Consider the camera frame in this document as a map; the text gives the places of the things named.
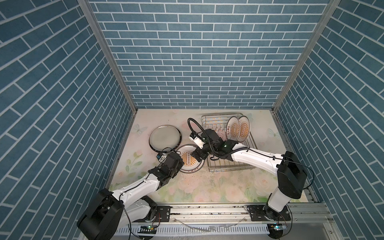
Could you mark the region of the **orange sunburst plate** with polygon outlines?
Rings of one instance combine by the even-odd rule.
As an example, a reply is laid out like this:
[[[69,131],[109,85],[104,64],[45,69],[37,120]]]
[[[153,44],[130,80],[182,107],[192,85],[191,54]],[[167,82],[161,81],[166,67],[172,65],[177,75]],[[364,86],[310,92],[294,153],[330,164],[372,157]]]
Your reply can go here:
[[[184,165],[181,168],[181,172],[185,174],[192,174],[199,171],[205,161],[197,161],[193,156],[192,152],[197,148],[196,145],[184,145],[177,149],[177,153],[181,156]]]
[[[240,135],[240,122],[236,116],[231,117],[226,126],[226,137],[228,140],[237,141]]]

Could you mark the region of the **plain white deep plate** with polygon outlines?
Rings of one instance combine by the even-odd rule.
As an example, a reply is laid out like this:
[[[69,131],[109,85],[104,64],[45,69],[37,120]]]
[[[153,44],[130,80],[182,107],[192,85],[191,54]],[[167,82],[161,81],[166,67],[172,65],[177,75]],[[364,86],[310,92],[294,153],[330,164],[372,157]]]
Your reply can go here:
[[[157,153],[169,153],[182,141],[181,132],[174,126],[163,125],[154,129],[149,138],[150,148]]]

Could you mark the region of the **brown patterned plate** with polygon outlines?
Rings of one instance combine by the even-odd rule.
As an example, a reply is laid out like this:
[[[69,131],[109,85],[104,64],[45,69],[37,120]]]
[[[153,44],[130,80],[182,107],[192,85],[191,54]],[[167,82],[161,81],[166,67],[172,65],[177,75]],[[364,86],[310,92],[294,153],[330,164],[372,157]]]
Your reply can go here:
[[[239,123],[240,123],[240,132],[239,132],[238,142],[242,143],[249,136],[251,124],[250,124],[250,120],[246,116],[241,116],[239,118]]]

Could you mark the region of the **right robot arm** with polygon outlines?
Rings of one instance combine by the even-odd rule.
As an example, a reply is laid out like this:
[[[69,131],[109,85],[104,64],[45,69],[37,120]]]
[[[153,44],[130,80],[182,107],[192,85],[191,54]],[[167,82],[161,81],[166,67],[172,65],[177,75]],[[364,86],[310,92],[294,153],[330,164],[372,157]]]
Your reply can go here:
[[[234,140],[224,141],[211,129],[203,131],[201,135],[191,132],[190,140],[198,146],[191,154],[198,162],[212,156],[245,163],[277,177],[278,186],[263,207],[268,220],[278,220],[288,210],[287,204],[292,199],[301,198],[307,174],[294,153],[287,151],[285,154],[272,154],[252,149]]]

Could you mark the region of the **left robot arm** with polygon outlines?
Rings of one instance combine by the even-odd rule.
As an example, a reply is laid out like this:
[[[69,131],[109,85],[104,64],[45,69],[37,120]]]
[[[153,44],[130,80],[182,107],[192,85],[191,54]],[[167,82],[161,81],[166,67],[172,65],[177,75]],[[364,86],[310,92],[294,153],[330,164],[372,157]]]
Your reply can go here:
[[[119,228],[133,221],[152,220],[157,204],[148,195],[165,186],[183,165],[179,154],[169,153],[136,182],[112,192],[100,190],[80,216],[78,229],[88,240],[109,240]]]

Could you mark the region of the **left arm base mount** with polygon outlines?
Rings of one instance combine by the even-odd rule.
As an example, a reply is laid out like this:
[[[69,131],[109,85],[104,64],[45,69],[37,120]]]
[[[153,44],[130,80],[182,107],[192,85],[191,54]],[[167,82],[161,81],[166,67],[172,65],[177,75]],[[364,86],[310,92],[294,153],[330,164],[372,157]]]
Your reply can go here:
[[[169,222],[171,216],[170,206],[157,206],[156,210],[151,208],[146,217],[137,219],[134,223],[162,223]]]

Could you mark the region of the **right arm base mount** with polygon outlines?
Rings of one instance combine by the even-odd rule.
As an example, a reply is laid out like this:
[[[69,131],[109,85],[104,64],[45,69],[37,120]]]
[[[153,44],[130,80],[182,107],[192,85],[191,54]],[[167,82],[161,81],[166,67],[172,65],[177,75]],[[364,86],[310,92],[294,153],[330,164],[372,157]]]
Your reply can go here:
[[[290,221],[292,219],[291,213],[288,210],[288,206],[284,206],[281,212],[276,212],[270,208],[267,204],[262,205],[248,205],[246,210],[250,214],[251,221],[260,222],[260,221]]]

